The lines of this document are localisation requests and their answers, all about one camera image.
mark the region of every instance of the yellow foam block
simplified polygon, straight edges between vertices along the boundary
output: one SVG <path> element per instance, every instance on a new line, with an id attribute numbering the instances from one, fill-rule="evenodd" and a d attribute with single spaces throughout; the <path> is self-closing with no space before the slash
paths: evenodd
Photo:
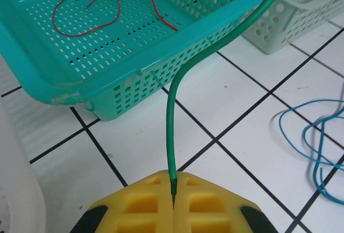
<path id="1" fill-rule="evenodd" d="M 161 171 L 94 203 L 71 233 L 252 233 L 241 207 L 259 210 L 222 187 L 178 172 L 173 209 L 169 175 Z"/>

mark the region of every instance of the tile floor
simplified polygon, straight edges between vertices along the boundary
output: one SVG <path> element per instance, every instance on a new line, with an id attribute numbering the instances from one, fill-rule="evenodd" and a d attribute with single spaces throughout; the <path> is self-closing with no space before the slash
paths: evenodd
<path id="1" fill-rule="evenodd" d="M 344 14 L 269 56 L 239 37 L 190 71 L 175 115 L 180 170 L 256 202 L 278 232 L 340 232 L 344 207 L 318 194 L 309 162 L 282 138 L 275 115 L 341 97 L 343 26 Z M 91 203 L 167 168 L 168 88 L 101 122 L 78 107 L 32 100 L 0 61 L 0 95 L 41 185 L 47 233 L 69 232 Z M 286 116 L 285 130 L 301 146 L 302 129 L 335 110 L 302 108 Z M 344 160 L 343 128 L 341 119 L 327 126 L 324 153 L 333 162 Z M 329 191 L 343 199 L 343 174 L 324 171 Z"/>

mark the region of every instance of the blue wire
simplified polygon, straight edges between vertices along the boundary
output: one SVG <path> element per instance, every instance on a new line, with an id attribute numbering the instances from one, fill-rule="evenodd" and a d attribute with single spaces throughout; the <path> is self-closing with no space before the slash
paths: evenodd
<path id="1" fill-rule="evenodd" d="M 295 111 L 301 107 L 304 107 L 306 105 L 309 105 L 309 104 L 312 104 L 312 103 L 317 103 L 317 102 L 337 102 L 337 103 L 344 103 L 343 100 L 313 100 L 313 101 L 308 101 L 304 104 L 301 104 L 301 105 L 298 105 L 297 107 L 294 107 L 294 108 L 291 108 L 289 110 L 286 110 L 284 111 L 280 117 L 279 117 L 279 120 L 278 120 L 278 125 L 279 125 L 279 129 L 281 130 L 281 133 L 283 135 L 283 137 L 286 139 L 286 141 L 290 144 L 290 146 L 295 150 L 297 151 L 300 155 L 302 155 L 303 157 L 305 158 L 308 158 L 309 160 L 311 161 L 314 161 L 316 164 L 314 166 L 314 169 L 313 169 L 313 182 L 317 188 L 317 190 L 327 199 L 329 199 L 330 201 L 333 201 L 335 203 L 338 203 L 338 204 L 342 204 L 344 205 L 344 200 L 340 200 L 340 199 L 337 199 L 335 198 L 333 195 L 331 195 L 327 190 L 326 190 L 326 187 L 325 187 L 325 183 L 323 181 L 323 168 L 320 168 L 320 184 L 318 183 L 318 179 L 317 179 L 317 175 L 318 175 L 318 170 L 319 170 L 319 166 L 320 164 L 323 164 L 323 165 L 328 165 L 328 166 L 333 166 L 333 167 L 336 167 L 337 169 L 339 170 L 342 170 L 344 171 L 344 165 L 341 165 L 341 164 L 334 164 L 333 162 L 331 162 L 329 159 L 327 159 L 325 156 L 322 155 L 322 151 L 323 151 L 323 144 L 324 144 L 324 138 L 325 138 L 325 123 L 329 120 L 332 120 L 332 119 L 336 119 L 336 118 L 339 118 L 339 119 L 344 119 L 344 117 L 341 117 L 340 115 L 342 113 L 344 113 L 344 107 L 342 107 L 338 112 L 336 112 L 334 115 L 331 115 L 331 116 L 327 116 L 327 117 L 324 117 L 316 122 L 314 122 L 313 124 L 310 124 L 308 125 L 303 133 L 302 133 L 302 139 L 303 141 L 306 143 L 307 147 L 309 147 L 313 152 L 317 153 L 317 158 L 314 159 L 310 156 L 308 156 L 307 154 L 301 152 L 299 149 L 297 149 L 295 147 L 295 145 L 290 141 L 290 139 L 287 137 L 287 135 L 285 134 L 284 130 L 283 130 L 283 127 L 282 127 L 282 118 L 289 112 L 291 111 Z M 306 139 L 306 134 L 308 132 L 308 130 L 310 128 L 313 128 L 313 127 L 316 127 L 318 126 L 319 124 L 321 124 L 321 129 L 320 129 L 320 141 L 319 141 L 319 148 L 318 150 L 316 150 Z"/>

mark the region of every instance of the basket holes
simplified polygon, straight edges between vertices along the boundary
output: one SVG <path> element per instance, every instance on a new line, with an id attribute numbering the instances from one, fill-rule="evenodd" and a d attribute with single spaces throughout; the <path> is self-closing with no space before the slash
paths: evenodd
<path id="1" fill-rule="evenodd" d="M 269 31 L 270 33 L 273 33 L 274 30 L 275 30 L 274 27 L 268 26 L 268 31 Z"/>
<path id="2" fill-rule="evenodd" d="M 278 16 L 273 16 L 273 22 L 278 23 L 280 18 Z"/>
<path id="3" fill-rule="evenodd" d="M 282 11 L 284 11 L 284 5 L 283 4 L 278 4 L 277 6 L 276 6 L 276 11 L 277 12 L 282 12 Z"/>

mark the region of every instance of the red wire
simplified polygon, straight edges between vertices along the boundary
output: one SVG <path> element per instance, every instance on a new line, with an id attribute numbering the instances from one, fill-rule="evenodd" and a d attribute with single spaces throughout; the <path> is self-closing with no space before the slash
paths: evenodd
<path id="1" fill-rule="evenodd" d="M 58 4 L 56 5 L 56 7 L 54 8 L 54 11 L 53 11 L 53 26 L 54 26 L 54 28 L 56 29 L 56 31 L 57 31 L 58 33 L 60 33 L 60 34 L 62 34 L 62 35 L 64 35 L 64 36 L 67 36 L 67 37 L 81 37 L 81 36 L 84 36 L 84 35 L 86 35 L 86 34 L 88 34 L 88 33 L 93 32 L 93 31 L 95 31 L 95 30 L 98 30 L 98 29 L 101 29 L 101 28 L 103 28 L 103 27 L 109 26 L 109 25 L 111 25 L 111 24 L 113 24 L 113 23 L 115 23 L 115 22 L 117 21 L 117 19 L 119 18 L 119 15 L 120 15 L 120 11 L 121 11 L 120 1 L 119 1 L 119 0 L 116 0 L 116 1 L 118 2 L 118 13 L 117 13 L 117 15 L 116 15 L 116 18 L 115 18 L 113 21 L 111 21 L 111 22 L 109 22 L 109 23 L 106 23 L 106 24 L 103 24 L 103 25 L 101 25 L 101 26 L 97 26 L 97 27 L 95 27 L 94 29 L 91 29 L 91 30 L 89 30 L 89 31 L 86 31 L 86 32 L 84 32 L 84 33 L 80 33 L 80 34 L 77 34 L 77 35 L 66 34 L 66 33 L 60 31 L 60 30 L 57 28 L 57 25 L 56 25 L 56 23 L 55 23 L 55 14 L 56 14 L 56 11 L 57 11 L 58 7 L 59 7 L 62 3 L 64 3 L 65 1 L 67 1 L 67 0 L 62 0 L 62 1 L 61 1 L 60 3 L 58 3 Z M 92 0 L 91 3 L 90 3 L 89 5 L 87 5 L 87 8 L 88 8 L 89 6 L 91 6 L 95 1 L 96 1 L 96 0 Z M 154 10 L 155 10 L 155 13 L 158 15 L 158 17 L 159 17 L 166 25 L 168 25 L 169 27 L 171 27 L 171 28 L 174 29 L 175 31 L 178 31 L 178 29 L 177 29 L 175 26 L 171 25 L 171 24 L 168 23 L 166 20 L 164 20 L 164 18 L 159 14 L 159 12 L 158 12 L 158 10 L 157 10 L 157 8 L 156 8 L 156 5 L 155 5 L 154 0 L 151 0 L 151 1 L 152 1 L 152 3 L 153 3 L 153 7 L 154 7 Z"/>
<path id="2" fill-rule="evenodd" d="M 153 7 L 154 7 L 154 10 L 155 10 L 155 13 L 156 13 L 156 14 L 158 15 L 158 17 L 162 20 L 162 22 L 164 22 L 167 26 L 171 27 L 171 28 L 174 29 L 175 31 L 178 31 L 178 29 L 177 29 L 175 26 L 171 25 L 171 24 L 168 23 L 166 20 L 164 20 L 164 18 L 159 14 L 159 12 L 158 12 L 158 10 L 157 10 L 157 8 L 156 8 L 156 5 L 155 5 L 154 0 L 151 0 L 151 1 L 152 1 L 152 3 L 153 3 Z"/>

